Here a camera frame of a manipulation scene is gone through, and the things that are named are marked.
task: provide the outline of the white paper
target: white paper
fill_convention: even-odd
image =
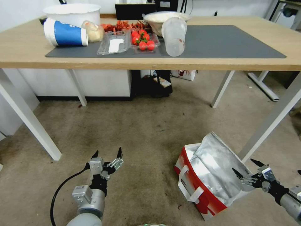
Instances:
[[[123,43],[123,39],[112,39],[110,41],[109,53],[115,53],[119,51],[119,45]]]

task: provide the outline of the wooden table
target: wooden table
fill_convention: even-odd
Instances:
[[[116,23],[115,19],[103,19],[103,23]],[[43,27],[34,20],[0,33],[0,68],[62,68],[69,72],[70,81],[77,89],[83,104],[86,100],[73,69],[160,69],[160,70],[226,70],[226,75],[213,99],[215,108],[222,97],[234,70],[301,70],[301,34],[275,23],[256,17],[194,17],[188,25],[235,25],[287,57],[282,59],[179,59],[151,58],[137,62],[131,58],[47,58],[53,49],[43,34]],[[33,112],[17,92],[3,69],[0,69],[0,93],[16,111],[27,127],[40,141],[54,160],[61,152],[41,126]],[[246,161],[271,133],[288,111],[301,97],[301,75],[286,91],[272,113],[239,153]]]

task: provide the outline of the black cable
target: black cable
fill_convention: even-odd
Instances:
[[[190,14],[192,13],[192,10],[193,10],[193,0],[192,0],[192,8],[191,8]]]
[[[183,0],[183,2],[182,2],[180,13],[183,11],[184,3],[185,3],[185,0]]]
[[[76,177],[76,176],[80,175],[82,172],[88,170],[89,168],[90,168],[89,163],[86,163],[86,166],[85,166],[85,168],[84,168],[82,171],[80,171],[80,172],[78,172],[78,173],[76,173],[76,174],[74,174],[74,175],[68,177],[66,180],[63,181],[63,183],[60,184],[60,186],[59,186],[59,187],[57,188],[57,190],[55,191],[55,193],[54,193],[54,195],[53,195],[53,198],[52,198],[52,201],[51,201],[51,206],[50,206],[50,220],[51,220],[52,226],[56,226],[56,224],[55,224],[55,222],[54,222],[53,208],[54,208],[54,202],[55,202],[56,196],[57,196],[57,194],[59,193],[60,189],[62,188],[62,186],[63,186],[67,181],[69,181],[69,180],[72,179],[73,177]]]
[[[187,6],[187,0],[185,0],[185,8],[184,8],[184,13],[186,13],[186,6]]]

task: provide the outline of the plastic bag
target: plastic bag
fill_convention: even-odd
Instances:
[[[91,21],[85,20],[82,23],[82,28],[86,29],[89,36],[89,42],[101,41],[104,36],[104,28],[98,26]]]

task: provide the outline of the white bucket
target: white bucket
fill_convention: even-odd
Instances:
[[[94,4],[63,4],[43,9],[48,18],[81,27],[85,20],[100,25],[100,6]]]

